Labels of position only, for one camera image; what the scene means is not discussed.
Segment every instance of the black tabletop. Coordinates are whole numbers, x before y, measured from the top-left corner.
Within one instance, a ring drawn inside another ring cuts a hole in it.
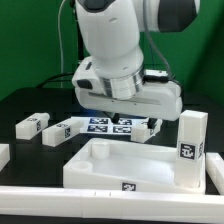
[[[205,151],[224,152],[224,108],[210,98],[184,94],[184,110],[207,112],[208,128]],[[94,134],[79,134],[53,148],[42,145],[41,133],[30,141],[16,140],[15,125],[34,113],[50,114],[49,126],[71,116],[105,117],[100,111],[81,107],[72,89],[24,88],[0,101],[0,143],[10,144],[10,162],[0,172],[0,185],[62,187],[63,166]],[[176,147],[178,121],[164,121],[160,133],[145,144]],[[101,135],[101,138],[130,141],[130,136]],[[207,176],[207,194],[218,194]],[[90,220],[54,217],[0,215],[0,223],[126,223],[121,220]],[[152,223],[128,221],[128,223]]]

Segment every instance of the cable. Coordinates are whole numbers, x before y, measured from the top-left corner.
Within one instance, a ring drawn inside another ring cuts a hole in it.
[[[152,46],[150,45],[149,48],[150,48],[151,59],[152,59],[152,68],[155,69],[155,61],[154,61]]]
[[[54,76],[52,76],[52,77],[46,79],[46,80],[43,81],[42,83],[38,84],[38,85],[36,86],[36,88],[42,88],[46,83],[48,83],[48,82],[50,82],[50,81],[52,81],[52,80],[54,80],[54,79],[58,79],[58,78],[66,77],[66,76],[73,76],[73,75],[74,75],[74,73],[64,73],[64,74],[54,75]]]
[[[75,16],[75,20],[76,20],[76,29],[77,29],[77,40],[78,40],[78,64],[81,64],[81,62],[83,61],[83,59],[85,58],[85,53],[84,53],[84,42],[83,42],[83,38],[82,38],[82,34],[81,34],[81,30],[79,27],[79,23],[78,23],[78,15],[77,12],[75,10],[75,4],[73,5],[73,14]]]
[[[61,35],[61,14],[62,14],[62,10],[64,8],[66,1],[67,0],[62,1],[59,12],[58,12],[58,36],[59,36],[60,55],[61,55],[61,73],[64,73],[64,49],[63,49],[62,35]]]
[[[156,54],[159,56],[159,58],[161,59],[161,61],[165,65],[169,78],[174,79],[175,76],[172,75],[171,68],[170,68],[170,65],[169,65],[168,61],[163,56],[163,54],[160,52],[160,50],[157,48],[155,42],[153,41],[153,39],[151,37],[151,34],[149,32],[149,27],[148,27],[148,18],[147,18],[146,9],[147,9],[146,0],[143,0],[143,24],[144,24],[146,37],[147,37],[147,39],[149,41],[149,44],[152,47],[152,49],[156,52]]]
[[[56,83],[56,82],[71,82],[71,80],[48,80],[48,81],[44,81],[41,84],[37,85],[36,88],[41,89],[42,87],[44,87],[47,83]]]

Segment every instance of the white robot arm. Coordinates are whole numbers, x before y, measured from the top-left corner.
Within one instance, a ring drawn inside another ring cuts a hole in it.
[[[91,56],[83,60],[72,82],[85,108],[176,120],[182,110],[180,86],[168,79],[145,82],[167,73],[144,70],[139,47],[143,2],[76,0],[80,30]],[[200,0],[146,0],[145,4],[150,31],[179,32],[195,19]]]

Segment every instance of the white container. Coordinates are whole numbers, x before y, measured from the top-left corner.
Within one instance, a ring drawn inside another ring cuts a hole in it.
[[[198,188],[175,185],[176,154],[176,148],[92,139],[64,166],[63,184],[76,189],[204,194],[205,171]]]

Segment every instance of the white foam block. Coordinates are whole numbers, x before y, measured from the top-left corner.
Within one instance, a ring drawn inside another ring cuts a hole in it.
[[[224,161],[218,153],[206,154],[206,171],[221,195],[224,195]]]
[[[35,113],[16,125],[16,138],[30,140],[48,126],[47,113]]]
[[[200,186],[207,119],[207,113],[196,111],[180,115],[174,177],[179,186]]]
[[[141,124],[137,124],[131,129],[131,141],[144,143],[151,137],[160,132],[162,120],[158,119],[154,129],[149,129],[147,126],[148,119]]]
[[[92,157],[94,159],[108,159],[110,157],[110,144],[107,141],[92,144]]]
[[[51,126],[42,132],[42,143],[43,145],[55,147],[78,135],[83,124],[82,120],[69,118]]]
[[[0,187],[0,214],[223,224],[224,197]]]
[[[10,160],[9,145],[0,144],[0,171]]]

